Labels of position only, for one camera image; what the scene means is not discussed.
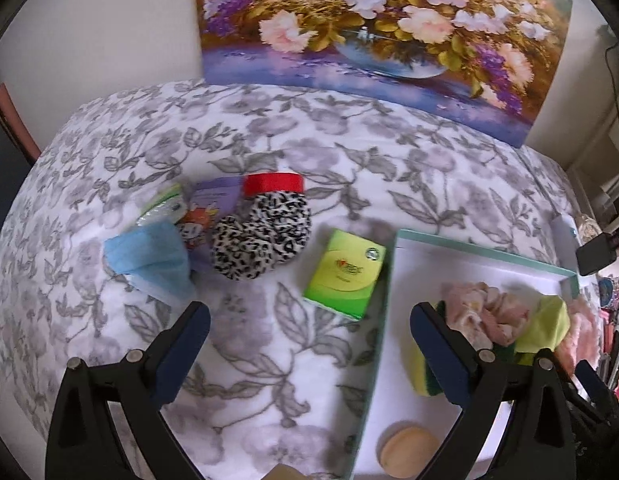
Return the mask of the green yellow scrub sponge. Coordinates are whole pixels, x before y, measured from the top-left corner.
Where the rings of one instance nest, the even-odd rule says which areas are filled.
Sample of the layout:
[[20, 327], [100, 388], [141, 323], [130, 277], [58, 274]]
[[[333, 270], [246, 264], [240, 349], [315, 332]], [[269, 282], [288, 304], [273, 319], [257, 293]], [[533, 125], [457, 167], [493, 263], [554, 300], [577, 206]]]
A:
[[[497, 359], [505, 363], [515, 363], [515, 361], [517, 361], [517, 352], [515, 352], [514, 342], [509, 344], [509, 346], [504, 347], [500, 344], [496, 344], [496, 342], [489, 338], [486, 340], [477, 339], [475, 341], [471, 341], [468, 336], [464, 335], [460, 330], [457, 330], [457, 328], [451, 327], [451, 325], [447, 322], [447, 307], [444, 300], [439, 300], [436, 304], [433, 304], [433, 309], [436, 310], [437, 314], [441, 318], [443, 318], [446, 323], [446, 327], [454, 333], [459, 333], [459, 335], [467, 341], [467, 344], [469, 344], [475, 353], [480, 350], [487, 350], [486, 344], [492, 344], [492, 347], [489, 348], [489, 350], [495, 354]], [[418, 344], [413, 347], [413, 355], [410, 357], [409, 369], [409, 374], [411, 376], [410, 381], [416, 393], [421, 396], [439, 396], [444, 393], [444, 389], [436, 379]]]

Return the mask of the pink white fuzzy sock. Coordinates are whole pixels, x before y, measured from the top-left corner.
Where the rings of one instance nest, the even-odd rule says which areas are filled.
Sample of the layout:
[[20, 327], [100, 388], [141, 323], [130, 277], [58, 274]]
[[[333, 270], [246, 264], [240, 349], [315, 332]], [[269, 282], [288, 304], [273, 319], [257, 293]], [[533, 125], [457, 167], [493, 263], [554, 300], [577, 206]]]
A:
[[569, 376], [581, 361], [597, 370], [601, 353], [598, 312], [579, 295], [567, 306], [567, 315], [570, 327], [553, 353]]

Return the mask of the pink patterned fabric bundle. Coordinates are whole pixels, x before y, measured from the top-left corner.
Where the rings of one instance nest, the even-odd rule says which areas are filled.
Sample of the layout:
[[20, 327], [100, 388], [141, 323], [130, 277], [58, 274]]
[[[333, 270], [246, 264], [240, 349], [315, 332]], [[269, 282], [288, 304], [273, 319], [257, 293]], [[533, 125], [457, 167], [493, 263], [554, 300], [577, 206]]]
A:
[[442, 300], [447, 326], [461, 333], [474, 350], [511, 346], [531, 316], [530, 307], [518, 296], [484, 282], [445, 283]]

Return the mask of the lime green cloth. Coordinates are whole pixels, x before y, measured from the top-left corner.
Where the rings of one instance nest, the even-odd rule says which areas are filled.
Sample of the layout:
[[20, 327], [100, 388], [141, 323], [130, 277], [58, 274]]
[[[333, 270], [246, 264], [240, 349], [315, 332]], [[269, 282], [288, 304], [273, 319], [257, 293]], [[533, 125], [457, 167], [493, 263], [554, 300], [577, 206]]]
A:
[[515, 342], [515, 362], [530, 366], [538, 351], [555, 351], [570, 327], [565, 301], [559, 296], [542, 296], [525, 331]]

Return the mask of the blue face mask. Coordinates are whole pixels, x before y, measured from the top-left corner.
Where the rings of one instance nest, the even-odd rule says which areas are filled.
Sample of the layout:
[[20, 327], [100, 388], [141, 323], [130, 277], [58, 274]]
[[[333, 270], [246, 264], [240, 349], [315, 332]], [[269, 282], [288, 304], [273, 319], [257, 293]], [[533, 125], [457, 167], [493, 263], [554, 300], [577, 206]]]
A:
[[104, 242], [104, 258], [115, 274], [172, 308], [195, 298], [186, 246], [176, 226], [159, 221], [128, 230]]

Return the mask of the round beige makeup sponge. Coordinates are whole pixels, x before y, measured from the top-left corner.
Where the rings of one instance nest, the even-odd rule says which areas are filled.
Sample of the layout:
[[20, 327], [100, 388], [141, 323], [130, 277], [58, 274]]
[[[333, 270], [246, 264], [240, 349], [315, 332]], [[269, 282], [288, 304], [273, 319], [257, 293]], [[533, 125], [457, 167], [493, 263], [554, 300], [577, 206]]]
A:
[[409, 426], [395, 432], [381, 448], [379, 464], [395, 479], [415, 479], [439, 448], [439, 439], [428, 429]]

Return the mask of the green tissue pack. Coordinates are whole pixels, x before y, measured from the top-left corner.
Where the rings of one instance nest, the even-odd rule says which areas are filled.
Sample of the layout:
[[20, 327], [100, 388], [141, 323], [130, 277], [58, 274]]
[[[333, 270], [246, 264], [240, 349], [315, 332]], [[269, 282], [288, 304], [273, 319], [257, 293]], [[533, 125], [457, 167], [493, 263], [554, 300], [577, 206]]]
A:
[[367, 312], [387, 249], [334, 230], [303, 297], [318, 307], [360, 321]]

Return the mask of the white teal tray box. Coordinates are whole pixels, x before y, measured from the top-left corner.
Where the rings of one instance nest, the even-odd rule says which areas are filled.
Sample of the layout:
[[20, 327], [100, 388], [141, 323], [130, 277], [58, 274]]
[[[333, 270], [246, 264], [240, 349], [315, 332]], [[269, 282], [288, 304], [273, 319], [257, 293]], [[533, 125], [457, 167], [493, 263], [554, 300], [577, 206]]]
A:
[[428, 429], [442, 440], [460, 408], [443, 394], [423, 396], [413, 388], [417, 346], [409, 328], [411, 309], [420, 301], [437, 304], [445, 284], [484, 282], [512, 292], [533, 308], [541, 296], [571, 301], [579, 278], [571, 270], [439, 235], [399, 230], [390, 265], [378, 356], [353, 453], [350, 479], [385, 479], [380, 451], [397, 430], [411, 425]]

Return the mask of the grey floral blanket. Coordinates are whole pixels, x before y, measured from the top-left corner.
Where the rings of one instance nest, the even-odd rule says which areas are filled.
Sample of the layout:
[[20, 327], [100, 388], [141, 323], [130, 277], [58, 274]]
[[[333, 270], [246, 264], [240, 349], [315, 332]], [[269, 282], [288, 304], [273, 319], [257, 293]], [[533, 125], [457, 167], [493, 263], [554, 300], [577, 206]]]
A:
[[304, 300], [334, 230], [382, 245], [418, 230], [557, 264], [549, 223], [582, 210], [552, 159], [372, 98], [185, 80], [88, 102], [0, 230], [0, 370], [32, 431], [48, 433], [68, 359], [119, 361], [180, 314], [114, 273], [106, 240], [168, 185], [277, 170], [305, 180], [311, 240], [253, 281], [196, 276], [212, 330], [164, 410], [210, 479], [254, 479], [277, 463], [337, 479], [349, 467], [383, 295], [360, 322]]

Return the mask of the black power adapter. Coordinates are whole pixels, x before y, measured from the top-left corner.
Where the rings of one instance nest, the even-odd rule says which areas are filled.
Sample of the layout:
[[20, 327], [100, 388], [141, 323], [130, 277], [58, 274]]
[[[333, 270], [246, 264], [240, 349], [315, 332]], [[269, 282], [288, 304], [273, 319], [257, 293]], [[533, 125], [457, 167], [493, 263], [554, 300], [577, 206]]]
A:
[[609, 233], [601, 233], [576, 249], [576, 262], [579, 274], [595, 274], [616, 262], [616, 241]]

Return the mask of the silver wrapped packet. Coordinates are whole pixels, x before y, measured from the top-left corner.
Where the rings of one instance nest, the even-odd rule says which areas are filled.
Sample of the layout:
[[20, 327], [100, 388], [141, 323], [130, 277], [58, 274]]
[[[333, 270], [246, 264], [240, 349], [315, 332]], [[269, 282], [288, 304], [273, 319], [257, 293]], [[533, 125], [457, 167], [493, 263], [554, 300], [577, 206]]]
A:
[[183, 188], [179, 183], [171, 185], [154, 196], [142, 209], [136, 220], [137, 226], [167, 221], [172, 224], [180, 221], [188, 210]]

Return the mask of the purple tissue pack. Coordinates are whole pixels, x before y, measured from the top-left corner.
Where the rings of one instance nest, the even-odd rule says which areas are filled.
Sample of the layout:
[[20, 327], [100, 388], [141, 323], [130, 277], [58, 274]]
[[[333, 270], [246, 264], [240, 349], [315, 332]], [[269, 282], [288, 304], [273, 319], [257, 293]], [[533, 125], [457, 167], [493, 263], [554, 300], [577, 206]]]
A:
[[183, 218], [176, 223], [188, 250], [191, 269], [212, 268], [211, 237], [216, 223], [235, 211], [244, 187], [243, 177], [221, 177], [196, 185]]

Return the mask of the white device with light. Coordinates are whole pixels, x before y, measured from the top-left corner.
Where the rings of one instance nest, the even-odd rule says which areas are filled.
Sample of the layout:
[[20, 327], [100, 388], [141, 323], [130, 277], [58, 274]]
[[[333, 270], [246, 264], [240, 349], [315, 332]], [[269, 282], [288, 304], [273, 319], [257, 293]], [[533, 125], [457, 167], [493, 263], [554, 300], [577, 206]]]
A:
[[550, 229], [561, 266], [579, 272], [576, 251], [581, 247], [581, 240], [573, 217], [569, 214], [558, 214], [550, 221]]

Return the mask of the leopard print scrunchie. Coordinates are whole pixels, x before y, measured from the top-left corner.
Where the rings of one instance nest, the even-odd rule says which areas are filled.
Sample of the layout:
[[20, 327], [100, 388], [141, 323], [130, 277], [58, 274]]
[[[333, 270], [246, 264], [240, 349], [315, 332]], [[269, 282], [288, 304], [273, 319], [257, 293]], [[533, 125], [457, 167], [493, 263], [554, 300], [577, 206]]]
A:
[[310, 237], [311, 214], [303, 193], [258, 194], [246, 214], [227, 214], [214, 226], [213, 268], [232, 281], [254, 280], [296, 258]]

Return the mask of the red velvet scrunchie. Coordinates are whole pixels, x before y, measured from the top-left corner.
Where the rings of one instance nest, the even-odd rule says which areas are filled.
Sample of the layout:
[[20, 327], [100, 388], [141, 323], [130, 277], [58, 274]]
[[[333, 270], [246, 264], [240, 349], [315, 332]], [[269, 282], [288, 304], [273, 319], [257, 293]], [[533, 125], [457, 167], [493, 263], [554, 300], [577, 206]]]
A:
[[244, 197], [275, 192], [304, 192], [304, 178], [294, 172], [263, 172], [244, 178]]

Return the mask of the dark tv cabinet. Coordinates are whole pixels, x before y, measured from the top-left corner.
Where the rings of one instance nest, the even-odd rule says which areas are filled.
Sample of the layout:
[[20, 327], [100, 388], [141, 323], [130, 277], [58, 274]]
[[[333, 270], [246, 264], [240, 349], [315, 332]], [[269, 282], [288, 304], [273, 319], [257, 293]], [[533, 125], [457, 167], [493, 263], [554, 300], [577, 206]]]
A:
[[40, 148], [14, 106], [6, 84], [0, 84], [0, 230]]

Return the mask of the floral painting canvas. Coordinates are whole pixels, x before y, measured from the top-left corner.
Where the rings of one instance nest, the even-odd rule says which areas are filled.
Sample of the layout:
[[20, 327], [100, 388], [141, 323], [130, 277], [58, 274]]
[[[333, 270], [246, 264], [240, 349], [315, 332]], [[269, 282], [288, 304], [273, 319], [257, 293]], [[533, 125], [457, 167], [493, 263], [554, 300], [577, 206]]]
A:
[[214, 84], [334, 90], [513, 146], [541, 111], [573, 0], [196, 0]]

